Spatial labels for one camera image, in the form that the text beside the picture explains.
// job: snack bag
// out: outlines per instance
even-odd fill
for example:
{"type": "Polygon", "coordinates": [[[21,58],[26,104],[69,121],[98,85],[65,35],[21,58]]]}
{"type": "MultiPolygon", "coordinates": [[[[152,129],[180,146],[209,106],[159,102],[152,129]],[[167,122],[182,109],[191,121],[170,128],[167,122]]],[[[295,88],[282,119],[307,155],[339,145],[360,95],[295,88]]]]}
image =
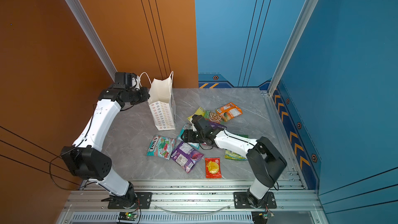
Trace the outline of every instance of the snack bag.
{"type": "Polygon", "coordinates": [[[235,152],[232,152],[230,150],[225,150],[225,156],[224,157],[226,159],[232,159],[232,160],[240,160],[240,161],[246,161],[247,160],[247,158],[245,158],[245,157],[243,157],[243,156],[241,156],[241,155],[239,155],[239,154],[237,154],[235,152]]]}
{"type": "Polygon", "coordinates": [[[181,142],[172,152],[172,160],[176,161],[187,173],[202,159],[203,154],[187,143],[181,142]]]}
{"type": "Polygon", "coordinates": [[[156,156],[170,159],[174,145],[176,144],[175,138],[167,138],[159,135],[155,135],[150,143],[147,156],[156,156]]]}
{"type": "Polygon", "coordinates": [[[187,118],[189,120],[189,122],[192,123],[192,116],[194,116],[194,115],[202,115],[202,116],[204,116],[205,115],[205,110],[203,110],[203,108],[199,107],[194,114],[192,114],[191,116],[189,116],[187,118]]]}
{"type": "MultiPolygon", "coordinates": [[[[186,124],[184,125],[184,127],[182,127],[182,130],[181,130],[180,134],[178,135],[177,140],[184,142],[184,141],[182,140],[182,138],[181,138],[181,135],[182,135],[182,134],[184,133],[184,131],[187,130],[187,129],[188,129],[188,130],[193,130],[193,126],[190,125],[190,124],[188,124],[188,123],[186,123],[186,124]]],[[[192,145],[192,147],[195,147],[196,149],[199,149],[199,143],[187,143],[187,144],[190,144],[190,145],[192,145]]]]}
{"type": "Polygon", "coordinates": [[[205,158],[206,178],[221,178],[220,158],[205,158]]]}
{"type": "Polygon", "coordinates": [[[216,112],[225,122],[242,114],[242,110],[232,102],[229,102],[223,107],[217,108],[216,112]]]}
{"type": "Polygon", "coordinates": [[[217,124],[221,124],[221,121],[222,121],[221,116],[212,111],[206,111],[204,117],[208,121],[211,121],[211,122],[214,122],[217,124]]]}

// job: paper bag handle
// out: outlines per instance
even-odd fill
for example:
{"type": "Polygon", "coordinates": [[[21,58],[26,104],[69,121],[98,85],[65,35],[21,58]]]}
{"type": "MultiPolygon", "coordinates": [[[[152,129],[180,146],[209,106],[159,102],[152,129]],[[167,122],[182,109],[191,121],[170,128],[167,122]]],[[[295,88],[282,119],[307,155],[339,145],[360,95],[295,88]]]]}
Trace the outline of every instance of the paper bag handle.
{"type": "Polygon", "coordinates": [[[150,83],[150,84],[151,84],[151,86],[152,86],[152,82],[150,81],[150,78],[149,78],[148,74],[147,74],[146,72],[142,72],[142,73],[140,74],[140,79],[138,80],[138,81],[139,81],[139,83],[140,83],[140,87],[142,87],[142,85],[141,85],[141,76],[142,76],[143,74],[146,74],[146,75],[147,75],[147,77],[148,77],[148,81],[149,81],[149,83],[150,83]]]}

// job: black line stripe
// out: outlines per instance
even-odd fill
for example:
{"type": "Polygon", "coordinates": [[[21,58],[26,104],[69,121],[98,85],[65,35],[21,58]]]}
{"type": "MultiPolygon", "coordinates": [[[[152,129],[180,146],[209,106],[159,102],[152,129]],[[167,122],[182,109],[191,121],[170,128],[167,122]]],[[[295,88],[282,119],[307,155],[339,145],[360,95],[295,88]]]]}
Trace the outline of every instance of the black line stripe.
{"type": "Polygon", "coordinates": [[[270,6],[270,5],[271,5],[271,0],[269,0],[269,3],[268,3],[268,9],[267,9],[267,13],[266,13],[266,18],[264,19],[263,28],[261,29],[260,38],[258,39],[257,48],[256,48],[256,53],[254,54],[253,63],[251,64],[250,74],[249,74],[248,82],[246,83],[246,87],[247,87],[247,85],[249,84],[249,80],[250,80],[250,76],[251,76],[251,71],[252,71],[252,69],[253,69],[254,60],[256,59],[257,50],[258,50],[258,45],[260,44],[261,36],[263,35],[264,25],[266,24],[266,19],[267,19],[267,15],[268,15],[268,11],[269,11],[269,6],[270,6]]]}
{"type": "Polygon", "coordinates": [[[44,149],[43,147],[38,146],[37,144],[35,144],[35,143],[33,143],[33,142],[30,142],[30,141],[27,140],[26,138],[23,138],[23,137],[21,137],[20,135],[14,133],[14,132],[12,132],[12,131],[10,131],[10,130],[8,130],[8,129],[2,127],[2,126],[0,126],[0,128],[2,128],[3,130],[6,130],[6,131],[9,132],[9,133],[14,134],[15,136],[17,136],[17,137],[19,137],[19,138],[22,138],[22,139],[25,140],[26,142],[31,143],[32,145],[37,146],[37,147],[39,147],[40,149],[42,149],[42,150],[44,150],[44,151],[46,151],[46,152],[48,152],[48,153],[50,153],[50,154],[53,154],[54,156],[57,156],[57,155],[55,155],[54,153],[52,153],[52,152],[50,152],[50,151],[44,149]]]}
{"type": "MultiPolygon", "coordinates": [[[[44,173],[46,173],[46,174],[50,174],[50,173],[45,172],[45,171],[43,171],[43,170],[41,170],[41,169],[38,169],[38,168],[36,168],[36,167],[32,167],[32,166],[30,166],[30,165],[27,165],[26,163],[19,162],[19,161],[15,160],[15,159],[12,159],[12,158],[10,158],[10,157],[6,157],[6,156],[4,156],[4,155],[2,155],[2,154],[0,154],[0,156],[5,157],[5,158],[7,158],[7,159],[9,159],[9,160],[12,160],[12,161],[14,161],[14,162],[23,164],[23,165],[25,165],[25,166],[27,166],[27,167],[30,167],[30,168],[32,168],[32,169],[36,169],[36,170],[38,170],[38,171],[40,171],[40,172],[44,172],[44,173]]],[[[59,179],[62,179],[62,180],[65,180],[65,181],[68,181],[68,182],[70,182],[70,183],[74,183],[74,184],[76,184],[76,185],[79,185],[78,183],[69,181],[69,180],[67,180],[67,179],[65,179],[65,178],[62,178],[62,177],[58,177],[58,178],[59,178],[59,179]]]]}
{"type": "Polygon", "coordinates": [[[141,4],[142,4],[142,9],[144,10],[145,19],[147,20],[148,30],[149,30],[150,38],[152,40],[153,49],[155,50],[156,59],[158,60],[160,75],[162,76],[162,79],[163,79],[163,73],[162,73],[162,69],[160,68],[158,53],[156,52],[155,43],[153,42],[152,33],[150,32],[149,22],[148,22],[147,14],[145,13],[144,3],[142,2],[142,0],[141,0],[141,4]]]}
{"type": "Polygon", "coordinates": [[[398,202],[398,200],[393,200],[393,201],[388,201],[388,202],[381,202],[381,203],[376,203],[376,204],[371,204],[371,205],[366,205],[366,206],[356,207],[356,208],[349,208],[349,209],[344,209],[344,210],[329,212],[329,213],[325,213],[325,214],[333,214],[333,213],[337,213],[337,212],[343,212],[343,211],[348,211],[348,210],[353,210],[353,209],[358,209],[358,208],[365,208],[365,207],[377,206],[377,205],[386,204],[386,203],[392,203],[392,202],[398,202]]]}
{"type": "Polygon", "coordinates": [[[250,63],[250,56],[251,56],[251,52],[253,51],[254,41],[256,40],[258,24],[260,23],[260,18],[261,18],[261,13],[262,13],[262,11],[263,11],[264,1],[265,1],[265,0],[263,0],[263,4],[261,5],[260,16],[258,17],[257,26],[256,26],[256,32],[254,33],[254,38],[253,38],[253,43],[251,44],[251,49],[250,49],[250,55],[249,55],[248,65],[247,65],[247,67],[246,67],[245,77],[243,77],[242,86],[243,86],[243,84],[245,83],[246,74],[247,74],[247,72],[248,72],[248,67],[249,67],[249,63],[250,63]]]}
{"type": "Polygon", "coordinates": [[[153,26],[155,27],[156,37],[158,38],[158,44],[159,44],[160,54],[162,55],[162,61],[163,61],[163,66],[164,66],[164,72],[166,73],[166,76],[167,76],[166,64],[165,64],[164,58],[163,58],[162,47],[160,46],[160,41],[159,41],[159,36],[158,36],[158,30],[156,29],[155,18],[153,18],[152,7],[151,7],[151,5],[150,5],[150,1],[149,1],[149,0],[148,0],[148,3],[149,3],[150,13],[151,13],[151,15],[152,15],[153,26]]]}
{"type": "Polygon", "coordinates": [[[248,41],[246,42],[245,54],[243,54],[242,67],[240,68],[240,75],[239,75],[238,87],[239,87],[239,83],[240,83],[240,77],[242,76],[243,64],[245,63],[246,50],[247,50],[248,44],[249,44],[249,37],[250,37],[250,32],[251,32],[251,26],[252,26],[252,24],[253,24],[254,13],[256,12],[256,5],[257,5],[257,0],[256,0],[256,3],[254,4],[253,16],[251,17],[251,23],[250,23],[248,41]]]}
{"type": "MultiPolygon", "coordinates": [[[[36,158],[38,158],[38,159],[40,159],[40,160],[42,160],[42,161],[44,161],[44,162],[50,163],[50,162],[48,162],[47,160],[44,160],[44,159],[41,158],[41,157],[38,157],[38,156],[36,156],[36,155],[33,155],[32,153],[27,152],[27,151],[25,151],[25,150],[23,150],[23,149],[21,149],[21,148],[18,148],[18,147],[16,147],[16,146],[13,146],[12,144],[7,143],[6,141],[3,141],[3,140],[0,139],[0,142],[3,142],[3,143],[5,143],[5,144],[7,144],[7,145],[9,145],[9,146],[11,146],[11,147],[14,147],[14,148],[16,148],[16,149],[18,149],[18,150],[20,150],[20,151],[23,151],[23,152],[25,152],[25,153],[28,153],[29,155],[31,155],[31,156],[33,156],[33,157],[36,157],[36,158]]],[[[66,172],[69,172],[67,169],[64,169],[64,168],[62,168],[62,167],[59,167],[58,165],[55,165],[55,164],[54,164],[54,166],[56,166],[56,167],[58,167],[58,168],[60,168],[60,169],[63,169],[63,170],[66,171],[66,172]]]]}
{"type": "Polygon", "coordinates": [[[166,47],[166,41],[164,40],[164,34],[163,34],[163,28],[162,28],[162,22],[160,21],[160,15],[159,15],[159,9],[158,9],[158,3],[155,0],[156,4],[156,10],[158,11],[158,17],[159,17],[159,23],[160,23],[160,30],[162,31],[162,36],[163,36],[163,43],[164,43],[164,49],[166,50],[166,57],[167,57],[167,63],[169,64],[169,70],[170,73],[172,72],[172,69],[170,67],[170,61],[169,61],[169,55],[167,54],[167,47],[166,47]]]}
{"type": "Polygon", "coordinates": [[[392,171],[392,170],[395,170],[395,169],[398,169],[398,167],[395,167],[395,168],[392,168],[392,169],[386,170],[385,172],[381,172],[381,173],[379,173],[379,174],[375,174],[375,175],[373,175],[373,176],[370,176],[370,177],[367,177],[367,178],[361,179],[361,180],[359,180],[359,181],[356,181],[356,182],[353,182],[353,183],[347,184],[347,185],[345,185],[345,186],[341,186],[341,187],[339,187],[339,188],[337,188],[337,189],[333,189],[333,190],[331,190],[331,191],[328,191],[328,192],[322,193],[322,194],[320,194],[320,195],[324,195],[324,194],[330,193],[330,192],[332,192],[332,191],[335,191],[335,190],[338,190],[338,189],[341,189],[341,188],[344,188],[344,187],[347,187],[347,186],[353,185],[353,184],[355,184],[355,183],[362,182],[362,181],[364,181],[364,180],[367,180],[367,179],[369,179],[369,178],[372,178],[372,177],[379,176],[379,175],[381,175],[381,174],[384,174],[384,173],[386,173],[386,172],[390,172],[390,171],[392,171]]]}
{"type": "Polygon", "coordinates": [[[365,195],[367,193],[376,192],[376,191],[379,191],[379,190],[382,190],[382,189],[388,189],[388,188],[395,187],[395,186],[398,186],[398,184],[394,184],[394,185],[387,186],[387,187],[384,187],[384,188],[375,189],[375,190],[372,190],[372,191],[368,191],[368,192],[364,192],[364,193],[361,193],[361,194],[353,195],[351,197],[342,198],[340,200],[335,200],[335,201],[331,201],[331,202],[327,202],[327,203],[322,203],[322,205],[329,204],[329,203],[332,203],[332,202],[342,201],[342,200],[345,200],[345,199],[348,199],[348,198],[357,197],[357,196],[360,196],[360,195],[365,195]]]}

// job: yellow chevron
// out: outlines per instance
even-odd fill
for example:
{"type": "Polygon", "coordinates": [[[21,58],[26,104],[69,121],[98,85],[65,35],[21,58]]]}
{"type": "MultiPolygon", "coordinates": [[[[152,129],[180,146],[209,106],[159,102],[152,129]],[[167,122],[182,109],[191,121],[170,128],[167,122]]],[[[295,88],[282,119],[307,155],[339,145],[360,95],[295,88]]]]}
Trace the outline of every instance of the yellow chevron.
{"type": "Polygon", "coordinates": [[[284,116],[284,115],[289,116],[289,115],[287,114],[287,112],[282,111],[282,117],[281,117],[281,118],[282,118],[282,123],[283,123],[283,116],[284,116]]]}
{"type": "Polygon", "coordinates": [[[211,87],[209,87],[209,88],[213,88],[213,87],[215,87],[215,86],[217,86],[217,85],[218,85],[218,83],[214,83],[214,85],[211,86],[211,87]]]}
{"type": "Polygon", "coordinates": [[[302,151],[304,151],[304,149],[298,145],[297,143],[295,143],[295,154],[297,155],[297,148],[301,149],[302,151]]]}
{"type": "Polygon", "coordinates": [[[293,137],[296,137],[296,138],[299,138],[299,137],[297,137],[297,134],[296,134],[296,133],[290,132],[290,143],[292,143],[292,136],[293,136],[293,137]]]}
{"type": "Polygon", "coordinates": [[[280,112],[280,110],[281,110],[281,107],[284,107],[285,105],[284,104],[282,104],[282,103],[278,103],[278,112],[280,112]]]}
{"type": "Polygon", "coordinates": [[[281,96],[275,95],[275,104],[276,104],[276,98],[281,98],[281,96]]]}
{"type": "Polygon", "coordinates": [[[302,170],[302,163],[305,162],[306,164],[308,164],[308,166],[311,166],[310,163],[303,158],[302,156],[300,156],[300,169],[302,170]]]}

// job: marble tabletop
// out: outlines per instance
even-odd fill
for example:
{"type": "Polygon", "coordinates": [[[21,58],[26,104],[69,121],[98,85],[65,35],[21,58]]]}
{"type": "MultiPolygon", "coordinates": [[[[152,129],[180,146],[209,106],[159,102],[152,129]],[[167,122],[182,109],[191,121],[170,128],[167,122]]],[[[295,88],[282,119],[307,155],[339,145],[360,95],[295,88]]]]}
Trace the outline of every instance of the marble tabletop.
{"type": "MultiPolygon", "coordinates": [[[[117,114],[105,137],[102,152],[112,159],[113,168],[126,180],[132,179],[206,179],[205,160],[196,163],[186,173],[173,160],[146,156],[155,134],[176,138],[198,107],[214,111],[228,102],[241,108],[243,114],[225,123],[234,134],[246,134],[249,138],[267,137],[281,151],[279,141],[269,120],[265,102],[258,88],[238,89],[173,89],[176,101],[176,129],[158,131],[147,102],[117,114]]],[[[199,151],[204,157],[221,159],[221,174],[224,179],[254,179],[247,161],[224,158],[224,149],[213,148],[199,151]]]]}

